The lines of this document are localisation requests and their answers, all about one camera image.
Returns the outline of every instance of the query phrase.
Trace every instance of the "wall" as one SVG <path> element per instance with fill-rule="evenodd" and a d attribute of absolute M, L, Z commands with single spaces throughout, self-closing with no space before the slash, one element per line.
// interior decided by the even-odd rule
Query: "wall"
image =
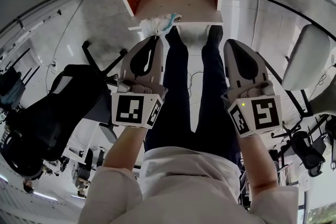
<path fill-rule="evenodd" d="M 330 168 L 331 155 L 324 157 L 323 173 L 318 177 L 310 178 L 308 192 L 309 210 L 336 202 L 336 171 L 332 171 Z"/>

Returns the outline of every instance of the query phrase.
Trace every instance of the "chair wheel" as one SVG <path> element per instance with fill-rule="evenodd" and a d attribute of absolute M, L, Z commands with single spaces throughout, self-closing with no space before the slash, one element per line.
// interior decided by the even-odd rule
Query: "chair wheel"
<path fill-rule="evenodd" d="M 127 50 L 126 49 L 122 49 L 119 53 L 120 53 L 120 55 L 124 56 L 124 55 L 127 54 Z"/>

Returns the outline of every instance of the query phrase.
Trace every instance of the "leg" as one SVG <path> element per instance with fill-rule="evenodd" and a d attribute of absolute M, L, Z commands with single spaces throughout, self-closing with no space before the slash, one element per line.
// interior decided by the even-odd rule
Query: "leg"
<path fill-rule="evenodd" d="M 221 26 L 212 26 L 202 49 L 204 65 L 203 92 L 196 136 L 198 151 L 222 156 L 240 163 L 240 149 L 234 124 L 221 98 L 227 84 L 218 46 L 223 36 Z"/>
<path fill-rule="evenodd" d="M 78 163 L 78 167 L 84 168 L 87 171 L 91 171 L 92 169 L 92 160 L 93 160 L 93 152 L 91 149 L 88 150 L 88 154 L 86 155 L 85 158 L 85 164 Z"/>
<path fill-rule="evenodd" d="M 102 166 L 103 161 L 104 161 L 104 154 L 105 154 L 105 151 L 101 148 L 99 152 L 98 160 L 97 160 L 97 168 L 99 166 Z"/>
<path fill-rule="evenodd" d="M 60 163 L 63 163 L 66 159 L 67 157 L 61 156 L 58 160 Z"/>
<path fill-rule="evenodd" d="M 164 146 L 185 147 L 191 135 L 187 89 L 188 49 L 182 43 L 176 27 L 171 29 L 166 39 L 170 48 L 163 85 L 168 88 L 168 93 L 153 129 L 147 132 L 145 151 Z"/>
<path fill-rule="evenodd" d="M 60 162 L 61 162 L 60 170 L 63 173 L 65 168 L 67 168 L 67 165 L 68 165 L 70 159 L 67 158 L 67 157 L 63 157 L 63 156 L 61 158 L 59 159 Z"/>

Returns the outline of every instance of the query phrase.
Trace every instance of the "black shoe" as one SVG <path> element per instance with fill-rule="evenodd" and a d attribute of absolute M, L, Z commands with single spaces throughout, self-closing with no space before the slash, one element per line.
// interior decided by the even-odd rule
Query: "black shoe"
<path fill-rule="evenodd" d="M 221 25 L 211 25 L 206 45 L 218 49 L 223 38 L 223 27 Z"/>
<path fill-rule="evenodd" d="M 166 40 L 168 41 L 169 46 L 174 46 L 182 43 L 179 31 L 177 31 L 176 26 L 173 26 L 172 29 L 170 29 L 170 32 L 166 35 Z"/>

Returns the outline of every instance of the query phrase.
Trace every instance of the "white floor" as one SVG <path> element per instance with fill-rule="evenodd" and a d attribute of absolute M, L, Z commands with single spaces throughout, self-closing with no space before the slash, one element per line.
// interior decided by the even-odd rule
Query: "white floor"
<path fill-rule="evenodd" d="M 301 11 L 336 35 L 335 6 L 324 0 L 277 1 Z M 222 4 L 224 37 L 220 50 L 223 50 L 224 42 L 228 38 L 237 39 L 260 52 L 282 77 L 287 65 L 285 56 L 290 56 L 302 27 L 308 22 L 267 0 L 260 0 L 260 10 L 252 44 L 258 0 L 223 0 Z M 43 26 L 20 49 L 20 51 L 24 51 L 28 46 L 32 49 L 32 54 L 25 57 L 19 66 L 23 74 L 29 68 L 36 67 L 36 63 L 40 65 L 40 69 L 27 85 L 27 90 L 21 102 L 23 107 L 28 107 L 43 98 L 47 94 L 46 87 L 50 89 L 56 75 L 66 65 L 87 64 L 81 50 L 81 45 L 85 40 L 92 41 L 90 51 L 101 68 L 109 65 L 119 55 L 119 51 L 122 48 L 129 50 L 140 40 L 137 31 L 128 31 L 127 29 L 130 23 L 130 16 L 122 0 L 73 0 L 59 8 L 62 11 L 62 15 Z M 202 31 L 204 32 L 202 29 L 181 28 L 181 37 L 187 43 L 190 52 L 188 64 L 190 74 L 203 70 L 201 48 L 202 44 L 205 43 L 206 37 L 204 35 L 199 35 L 197 38 L 193 36 L 193 34 L 201 33 Z M 335 53 L 333 51 L 326 67 L 334 64 Z M 48 71 L 48 65 L 52 63 L 54 54 L 56 67 L 49 68 Z M 331 69 L 325 84 L 319 86 L 314 95 L 320 93 L 322 88 L 328 85 L 333 74 L 334 71 Z M 287 127 L 291 127 L 298 121 L 299 115 L 281 86 L 276 80 L 273 80 L 273 82 L 276 93 L 281 95 L 283 120 Z M 307 96 L 310 96 L 313 90 L 314 86 L 308 89 Z M 191 91 L 191 124 L 192 129 L 195 129 L 202 95 L 201 73 L 194 76 Z M 313 126 L 314 121 L 314 118 L 305 120 L 302 127 Z M 96 122 L 83 120 L 71 139 L 80 147 L 80 145 L 85 145 L 88 142 L 90 136 L 88 129 L 95 130 L 93 145 L 96 148 L 103 146 L 108 150 L 111 144 L 103 136 L 99 128 L 95 129 L 95 125 L 97 125 Z M 117 128 L 118 135 L 121 131 L 121 127 Z M 262 139 L 268 148 L 274 145 L 279 147 L 279 143 L 282 141 L 281 138 L 272 139 L 270 134 L 262 135 Z M 98 157 L 98 151 L 95 151 L 94 154 L 95 157 Z M 142 157 L 143 151 L 139 155 L 138 164 L 141 164 Z M 68 172 L 61 174 L 60 177 L 53 176 L 41 181 L 45 182 L 43 183 L 45 188 L 50 184 L 56 184 L 56 188 L 62 189 L 61 192 L 76 192 L 74 185 L 71 185 L 71 174 Z"/>

